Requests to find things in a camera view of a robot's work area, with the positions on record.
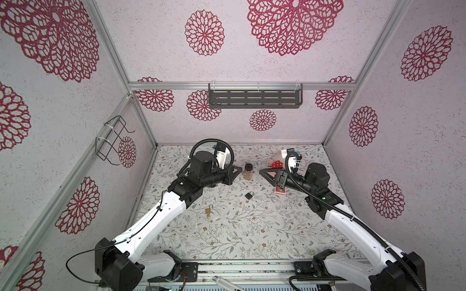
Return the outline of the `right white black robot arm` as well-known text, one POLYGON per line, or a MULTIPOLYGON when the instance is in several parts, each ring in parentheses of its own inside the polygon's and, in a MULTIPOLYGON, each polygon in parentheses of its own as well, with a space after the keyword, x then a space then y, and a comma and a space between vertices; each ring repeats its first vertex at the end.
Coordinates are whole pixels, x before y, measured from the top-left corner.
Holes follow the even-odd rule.
POLYGON ((311 163, 304 176, 288 168, 262 169, 260 175, 274 187, 307 194, 308 207, 345 235, 366 258, 362 263, 332 250, 320 252, 312 260, 317 278, 339 277, 366 291, 426 290, 423 259, 415 252, 406 253, 393 246, 355 216, 329 189, 330 176, 324 165, 311 163))

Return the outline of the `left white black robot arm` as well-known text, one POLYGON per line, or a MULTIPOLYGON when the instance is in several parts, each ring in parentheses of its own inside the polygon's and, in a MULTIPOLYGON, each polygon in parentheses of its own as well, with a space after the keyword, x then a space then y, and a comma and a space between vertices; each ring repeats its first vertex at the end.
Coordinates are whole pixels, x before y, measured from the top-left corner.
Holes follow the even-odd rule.
POLYGON ((199 151, 190 157, 156 205, 112 241, 95 246, 95 272, 113 291, 132 291, 141 281, 161 277, 179 279, 182 260, 171 251, 145 256, 146 248, 168 224, 218 184, 230 186, 242 168, 225 165, 226 154, 199 151))

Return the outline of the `small black padlock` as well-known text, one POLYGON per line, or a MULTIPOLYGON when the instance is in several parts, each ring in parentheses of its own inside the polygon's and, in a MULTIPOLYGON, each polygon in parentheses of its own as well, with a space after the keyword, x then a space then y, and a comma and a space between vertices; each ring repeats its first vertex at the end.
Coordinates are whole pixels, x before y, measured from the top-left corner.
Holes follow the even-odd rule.
POLYGON ((253 196, 254 196, 254 193, 253 193, 253 192, 249 192, 249 193, 247 193, 247 194, 245 195, 245 198, 246 198, 247 200, 251 200, 251 199, 253 198, 253 196))

